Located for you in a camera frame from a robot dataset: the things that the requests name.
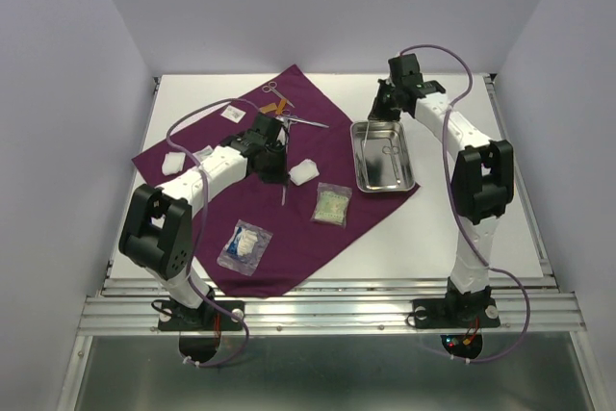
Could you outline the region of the steel hemostat forceps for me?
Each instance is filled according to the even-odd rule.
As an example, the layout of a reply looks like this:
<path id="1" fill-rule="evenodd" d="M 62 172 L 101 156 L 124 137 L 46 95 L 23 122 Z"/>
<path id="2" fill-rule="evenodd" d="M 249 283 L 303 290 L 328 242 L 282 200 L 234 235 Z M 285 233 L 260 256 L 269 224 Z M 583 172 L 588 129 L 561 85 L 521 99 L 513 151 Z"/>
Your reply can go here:
<path id="1" fill-rule="evenodd" d="M 278 134 L 277 140 L 282 143 L 285 149 L 288 148 L 288 144 L 290 141 L 290 131 L 291 131 L 291 127 L 294 124 L 303 124 L 303 125 L 323 128 L 323 129 L 329 128 L 329 126 L 324 123 L 311 121 L 311 120 L 308 120 L 308 119 L 305 119 L 299 116 L 295 116 L 292 114 L 283 114 L 282 116 L 278 116 L 277 119 L 279 119 L 282 122 L 282 128 Z"/>

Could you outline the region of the steel instrument tray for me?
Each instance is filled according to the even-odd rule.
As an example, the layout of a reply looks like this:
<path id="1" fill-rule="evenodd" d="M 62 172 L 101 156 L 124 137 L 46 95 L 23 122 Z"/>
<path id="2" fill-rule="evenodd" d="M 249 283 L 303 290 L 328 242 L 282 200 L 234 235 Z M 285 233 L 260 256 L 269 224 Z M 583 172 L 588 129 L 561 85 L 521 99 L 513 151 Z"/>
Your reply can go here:
<path id="1" fill-rule="evenodd" d="M 404 128 L 397 121 L 370 120 L 370 132 L 366 145 L 370 185 L 366 185 L 361 154 L 365 126 L 366 120 L 354 122 L 350 126 L 358 189 L 362 193 L 403 193 L 413 190 L 417 186 L 417 182 L 411 166 Z M 382 152 L 382 148 L 390 144 L 399 148 L 398 169 L 401 178 L 399 185 L 393 173 L 390 157 Z"/>

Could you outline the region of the steel tweezers pair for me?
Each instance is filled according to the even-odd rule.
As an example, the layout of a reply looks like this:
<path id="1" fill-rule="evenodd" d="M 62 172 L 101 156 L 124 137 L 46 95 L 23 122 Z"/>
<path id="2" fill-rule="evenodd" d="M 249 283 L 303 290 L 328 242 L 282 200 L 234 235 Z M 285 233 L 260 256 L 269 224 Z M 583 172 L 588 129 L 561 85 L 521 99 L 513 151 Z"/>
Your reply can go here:
<path id="1" fill-rule="evenodd" d="M 369 173 L 368 173 L 368 164 L 367 164 L 367 156 L 366 156 L 366 145 L 367 145 L 367 141 L 368 141 L 369 132 L 370 132 L 370 121 L 367 120 L 366 121 L 366 126 L 365 126 L 365 131 L 364 131 L 364 137 L 362 139 L 362 144 L 361 144 L 363 174 L 364 174 L 364 179 L 365 179 L 365 183 L 366 183 L 367 186 L 370 185 Z"/>

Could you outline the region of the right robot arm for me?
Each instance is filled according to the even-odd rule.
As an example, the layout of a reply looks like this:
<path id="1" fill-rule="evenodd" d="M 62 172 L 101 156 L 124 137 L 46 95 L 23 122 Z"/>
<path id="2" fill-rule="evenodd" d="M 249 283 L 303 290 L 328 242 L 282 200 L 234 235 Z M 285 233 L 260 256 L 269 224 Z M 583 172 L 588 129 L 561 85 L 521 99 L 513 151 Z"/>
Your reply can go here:
<path id="1" fill-rule="evenodd" d="M 447 193 L 458 228 L 453 269 L 443 301 L 443 313 L 464 324 L 477 313 L 477 304 L 490 298 L 489 271 L 499 219 L 514 195 L 514 151 L 509 141 L 497 141 L 456 110 L 473 87 L 448 97 L 437 81 L 426 81 L 418 58 L 400 54 L 388 61 L 389 77 L 379 82 L 369 119 L 398 121 L 409 114 L 442 145 Z"/>

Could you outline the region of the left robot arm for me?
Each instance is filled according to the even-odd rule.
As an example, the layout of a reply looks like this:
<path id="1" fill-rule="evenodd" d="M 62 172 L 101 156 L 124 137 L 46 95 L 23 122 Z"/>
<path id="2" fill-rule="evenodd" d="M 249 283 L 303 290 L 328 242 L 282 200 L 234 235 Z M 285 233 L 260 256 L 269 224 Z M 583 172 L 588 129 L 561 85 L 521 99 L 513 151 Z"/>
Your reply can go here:
<path id="1" fill-rule="evenodd" d="M 162 185 L 142 184 L 132 194 L 118 250 L 147 270 L 181 306 L 191 327 L 214 316 L 210 287 L 193 268 L 193 218 L 230 186 L 254 174 L 264 183 L 288 181 L 288 128 L 278 118 L 258 114 L 245 131 L 228 136 L 204 160 Z"/>

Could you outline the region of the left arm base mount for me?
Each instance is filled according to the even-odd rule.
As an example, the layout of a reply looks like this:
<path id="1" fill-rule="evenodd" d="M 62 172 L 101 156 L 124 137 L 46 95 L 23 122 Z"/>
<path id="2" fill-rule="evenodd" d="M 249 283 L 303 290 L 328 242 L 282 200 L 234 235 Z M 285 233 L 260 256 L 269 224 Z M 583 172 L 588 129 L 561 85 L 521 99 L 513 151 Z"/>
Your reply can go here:
<path id="1" fill-rule="evenodd" d="M 219 307 L 223 313 L 207 302 L 193 309 L 171 298 L 155 299 L 150 306 L 158 315 L 157 330 L 179 335 L 178 350 L 184 364 L 196 368 L 221 367 L 245 348 L 248 334 L 241 300 L 222 301 Z M 229 333 L 244 335 L 238 347 L 223 345 L 223 335 Z"/>

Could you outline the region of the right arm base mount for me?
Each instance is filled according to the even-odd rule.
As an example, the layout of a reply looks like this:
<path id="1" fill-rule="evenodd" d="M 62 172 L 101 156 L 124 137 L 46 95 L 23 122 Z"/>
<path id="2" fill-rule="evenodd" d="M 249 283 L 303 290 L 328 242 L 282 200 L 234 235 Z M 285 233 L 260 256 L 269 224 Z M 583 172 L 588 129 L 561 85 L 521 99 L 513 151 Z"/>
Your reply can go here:
<path id="1" fill-rule="evenodd" d="M 451 278 L 441 298 L 415 298 L 405 323 L 419 330 L 445 330 L 441 343 L 447 354 L 468 362 L 483 349 L 482 328 L 501 326 L 490 285 L 479 291 L 461 292 Z"/>

